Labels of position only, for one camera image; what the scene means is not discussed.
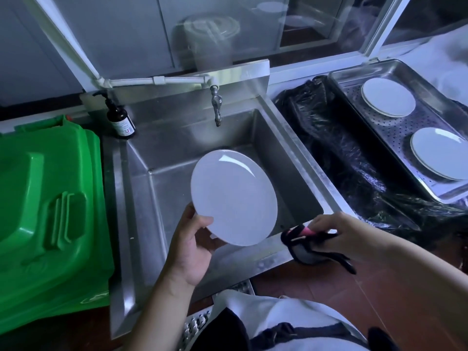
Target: stainless steel counter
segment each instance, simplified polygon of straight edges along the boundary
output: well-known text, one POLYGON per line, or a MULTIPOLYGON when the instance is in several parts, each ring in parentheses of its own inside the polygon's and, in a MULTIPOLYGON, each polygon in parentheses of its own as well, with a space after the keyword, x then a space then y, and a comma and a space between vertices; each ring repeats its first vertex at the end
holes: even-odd
MULTIPOLYGON (((231 148, 255 160, 277 193, 278 221, 257 245, 218 249, 193 301, 289 261, 278 234, 285 228, 321 213, 353 214, 266 97, 268 61, 213 74, 221 79, 223 96, 219 128, 209 89, 192 87, 163 96, 150 90, 150 100, 127 106, 137 135, 128 141, 103 138, 106 204, 111 234, 118 238, 117 270, 110 286, 113 338, 129 332, 141 312, 180 214, 191 200, 191 172, 205 153, 231 148)), ((98 117, 103 113, 90 112, 98 117)))

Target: bottle label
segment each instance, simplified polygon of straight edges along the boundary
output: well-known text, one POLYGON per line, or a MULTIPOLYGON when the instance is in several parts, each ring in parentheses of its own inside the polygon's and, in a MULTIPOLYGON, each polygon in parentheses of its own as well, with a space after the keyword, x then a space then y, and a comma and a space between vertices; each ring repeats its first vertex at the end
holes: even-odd
POLYGON ((121 137, 127 137, 129 135, 132 135, 135 132, 132 122, 130 122, 130 119, 128 118, 125 118, 123 121, 120 121, 120 122, 111 122, 111 123, 114 129, 116 130, 117 134, 120 135, 121 137))

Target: stainless steel tray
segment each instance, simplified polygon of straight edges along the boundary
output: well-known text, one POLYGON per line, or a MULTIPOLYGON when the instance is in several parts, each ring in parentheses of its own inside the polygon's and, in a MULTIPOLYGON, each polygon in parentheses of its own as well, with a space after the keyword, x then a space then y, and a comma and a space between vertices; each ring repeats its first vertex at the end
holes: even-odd
POLYGON ((468 180, 452 181, 434 174, 410 147, 413 133, 424 127, 445 129, 467 139, 468 115, 458 105, 399 60, 333 71, 329 79, 430 198, 449 204, 468 195, 468 180), (388 118, 373 110, 361 96, 361 87, 370 78, 388 78, 405 86, 416 99, 416 109, 405 118, 388 118))

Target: sink basin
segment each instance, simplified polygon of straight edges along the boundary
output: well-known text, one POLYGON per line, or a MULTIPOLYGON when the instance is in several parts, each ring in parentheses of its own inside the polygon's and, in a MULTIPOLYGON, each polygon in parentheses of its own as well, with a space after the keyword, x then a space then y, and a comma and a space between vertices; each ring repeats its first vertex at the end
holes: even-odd
MULTIPOLYGON (((131 110, 146 113, 155 104, 150 100, 131 110)), ((223 106, 219 128, 213 109, 203 108, 141 120, 128 141, 104 137, 106 201, 111 230, 118 234, 120 272, 110 290, 113 337, 130 331, 161 272, 174 229, 191 201, 192 171, 204 154, 232 149, 260 165, 275 189, 278 218, 259 244, 216 250, 192 301, 290 260, 280 241, 283 230, 321 213, 352 213, 269 99, 223 106)))

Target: soap dispenser bottle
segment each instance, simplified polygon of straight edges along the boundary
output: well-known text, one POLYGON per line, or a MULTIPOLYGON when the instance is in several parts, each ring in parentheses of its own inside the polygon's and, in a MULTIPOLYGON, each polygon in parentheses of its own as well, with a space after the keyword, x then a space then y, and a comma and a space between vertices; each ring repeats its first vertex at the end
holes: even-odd
POLYGON ((98 91, 93 96, 101 95, 106 99, 107 119, 112 124, 117 136, 122 139, 129 139, 135 135, 135 126, 123 106, 118 106, 109 99, 106 91, 98 91))

